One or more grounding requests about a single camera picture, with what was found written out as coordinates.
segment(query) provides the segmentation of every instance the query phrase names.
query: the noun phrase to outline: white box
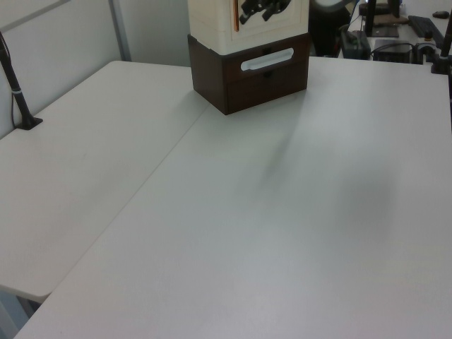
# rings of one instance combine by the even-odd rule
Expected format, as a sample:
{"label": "white box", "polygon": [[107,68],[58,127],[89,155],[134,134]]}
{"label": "white box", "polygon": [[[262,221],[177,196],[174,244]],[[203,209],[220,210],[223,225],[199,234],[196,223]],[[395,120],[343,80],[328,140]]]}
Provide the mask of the white box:
{"label": "white box", "polygon": [[234,26],[237,14],[243,12],[245,0],[188,0],[190,33],[201,44],[220,55],[228,55],[288,37],[307,33],[309,0],[291,0],[287,8],[268,21],[262,12],[255,13],[238,31]]}

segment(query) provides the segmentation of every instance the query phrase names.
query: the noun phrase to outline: table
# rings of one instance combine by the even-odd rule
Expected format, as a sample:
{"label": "table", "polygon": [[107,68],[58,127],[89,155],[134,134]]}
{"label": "table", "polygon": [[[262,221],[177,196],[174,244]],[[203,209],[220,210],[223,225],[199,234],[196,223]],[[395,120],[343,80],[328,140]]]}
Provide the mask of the table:
{"label": "table", "polygon": [[38,302],[208,107],[189,69],[113,62],[0,141],[0,289]]}
{"label": "table", "polygon": [[304,92],[209,107],[16,339],[450,338],[447,85],[312,57]]}
{"label": "table", "polygon": [[[360,30],[361,29],[361,19],[359,17],[359,4],[355,7],[355,11],[352,14],[351,25],[349,31]],[[423,16],[425,18],[430,18],[438,30],[445,35],[448,20],[433,18],[432,14],[436,11],[448,11],[451,12],[452,3],[448,0],[434,0],[434,1],[423,1],[423,0],[403,0],[403,5],[400,8],[400,15],[403,17],[408,16]],[[375,40],[377,39],[389,39],[389,40],[406,40],[412,44],[416,44],[418,41],[418,36],[415,31],[409,25],[400,25],[398,27],[399,38],[391,37],[369,37],[368,41],[371,50],[374,49]]]}

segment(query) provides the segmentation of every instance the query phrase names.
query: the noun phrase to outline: black keyboard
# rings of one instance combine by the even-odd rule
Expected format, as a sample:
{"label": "black keyboard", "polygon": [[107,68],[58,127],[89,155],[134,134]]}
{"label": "black keyboard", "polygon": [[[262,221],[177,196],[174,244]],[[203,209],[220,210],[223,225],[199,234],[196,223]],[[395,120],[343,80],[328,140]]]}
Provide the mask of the black keyboard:
{"label": "black keyboard", "polygon": [[426,31],[433,33],[433,40],[435,40],[436,46],[443,48],[444,36],[438,31],[435,24],[429,19],[422,16],[408,16],[410,19],[410,26],[416,32],[418,37],[424,37]]}

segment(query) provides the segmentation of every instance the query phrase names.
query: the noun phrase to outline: white drawer handle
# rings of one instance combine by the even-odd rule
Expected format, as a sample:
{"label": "white drawer handle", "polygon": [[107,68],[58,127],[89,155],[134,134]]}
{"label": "white drawer handle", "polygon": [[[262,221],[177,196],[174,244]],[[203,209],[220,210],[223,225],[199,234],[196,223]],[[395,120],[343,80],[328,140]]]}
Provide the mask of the white drawer handle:
{"label": "white drawer handle", "polygon": [[292,58],[292,55],[294,55],[294,49],[287,48],[279,52],[267,54],[264,56],[260,56],[259,58],[244,61],[242,62],[240,68],[243,71],[261,69],[263,67],[277,64],[278,62],[290,60]]}

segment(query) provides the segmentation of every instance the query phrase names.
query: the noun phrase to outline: brown drawer unit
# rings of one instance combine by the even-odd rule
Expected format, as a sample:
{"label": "brown drawer unit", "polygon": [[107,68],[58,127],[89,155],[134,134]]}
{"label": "brown drawer unit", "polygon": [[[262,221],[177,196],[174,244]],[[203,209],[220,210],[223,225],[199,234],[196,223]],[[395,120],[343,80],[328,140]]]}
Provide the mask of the brown drawer unit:
{"label": "brown drawer unit", "polygon": [[[223,114],[274,100],[306,89],[309,34],[298,35],[229,55],[219,55],[189,35],[193,87]],[[293,49],[286,61],[242,70],[242,63]]]}

